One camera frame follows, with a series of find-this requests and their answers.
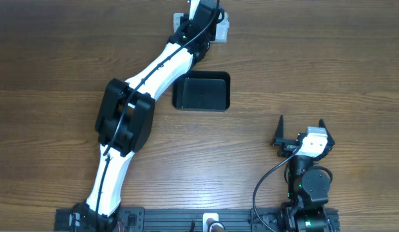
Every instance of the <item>wood grain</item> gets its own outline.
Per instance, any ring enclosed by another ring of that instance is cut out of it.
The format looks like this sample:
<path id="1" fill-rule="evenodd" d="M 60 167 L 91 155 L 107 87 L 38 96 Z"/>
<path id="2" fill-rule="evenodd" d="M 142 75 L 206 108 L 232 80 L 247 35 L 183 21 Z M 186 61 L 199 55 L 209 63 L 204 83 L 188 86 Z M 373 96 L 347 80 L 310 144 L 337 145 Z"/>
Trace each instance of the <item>wood grain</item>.
<path id="1" fill-rule="evenodd" d="M 224 113 L 158 101 L 123 206 L 251 208 L 281 159 L 280 114 L 295 137 L 323 118 L 336 140 L 329 207 L 342 231 L 399 231 L 399 0 L 221 2 L 228 43 L 196 70 L 231 75 Z M 52 230 L 55 209 L 84 200 L 99 151 L 93 130 L 107 82 L 162 51 L 184 1 L 0 0 L 0 229 Z M 278 207 L 278 171 L 258 205 Z"/>

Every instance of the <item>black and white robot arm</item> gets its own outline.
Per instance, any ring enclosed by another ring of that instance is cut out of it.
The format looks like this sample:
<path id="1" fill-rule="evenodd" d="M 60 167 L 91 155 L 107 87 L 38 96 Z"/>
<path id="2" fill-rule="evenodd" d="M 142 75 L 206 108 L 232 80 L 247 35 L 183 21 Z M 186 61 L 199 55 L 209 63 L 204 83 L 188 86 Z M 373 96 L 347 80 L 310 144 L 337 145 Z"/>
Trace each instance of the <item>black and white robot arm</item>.
<path id="1" fill-rule="evenodd" d="M 115 228 L 124 177 L 132 157 L 148 140 L 156 100 L 204 58 L 209 42 L 215 40 L 220 14 L 224 11 L 219 0 L 192 0 L 190 14 L 181 17 L 156 60 L 125 82 L 108 83 L 95 125 L 101 143 L 99 169 L 90 196 L 73 208 L 71 227 L 78 231 Z"/>

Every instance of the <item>wooden table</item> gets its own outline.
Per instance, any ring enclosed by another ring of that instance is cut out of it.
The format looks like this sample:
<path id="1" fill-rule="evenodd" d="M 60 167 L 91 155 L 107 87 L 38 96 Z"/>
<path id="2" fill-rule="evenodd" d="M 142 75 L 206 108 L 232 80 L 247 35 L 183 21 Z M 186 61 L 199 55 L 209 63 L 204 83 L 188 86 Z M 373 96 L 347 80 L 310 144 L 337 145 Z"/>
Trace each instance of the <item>wooden table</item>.
<path id="1" fill-rule="evenodd" d="M 224 113 L 159 99 L 133 158 L 123 206 L 251 208 L 279 163 L 280 114 L 296 138 L 323 118 L 336 140 L 327 205 L 342 231 L 399 231 L 399 0 L 223 0 L 228 43 L 195 70 L 231 75 Z M 106 84 L 161 53 L 176 0 L 0 0 L 0 229 L 52 230 L 55 210 L 90 193 L 94 123 Z M 287 200 L 282 170 L 260 207 Z"/>

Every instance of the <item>wooden surface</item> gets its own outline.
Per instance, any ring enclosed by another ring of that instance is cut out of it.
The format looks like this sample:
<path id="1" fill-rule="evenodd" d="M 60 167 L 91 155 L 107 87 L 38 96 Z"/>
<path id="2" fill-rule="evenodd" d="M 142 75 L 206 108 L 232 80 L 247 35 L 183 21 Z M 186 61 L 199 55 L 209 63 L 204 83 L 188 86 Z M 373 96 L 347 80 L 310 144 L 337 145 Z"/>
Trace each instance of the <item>wooden surface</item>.
<path id="1" fill-rule="evenodd" d="M 122 189 L 123 206 L 251 208 L 295 138 L 323 118 L 336 140 L 327 205 L 342 231 L 399 231 L 399 0 L 223 0 L 228 43 L 196 70 L 231 75 L 224 113 L 178 111 L 169 89 Z M 161 53 L 180 0 L 0 0 L 0 229 L 52 230 L 90 193 L 94 123 L 112 77 Z M 287 200 L 282 170 L 258 206 Z"/>

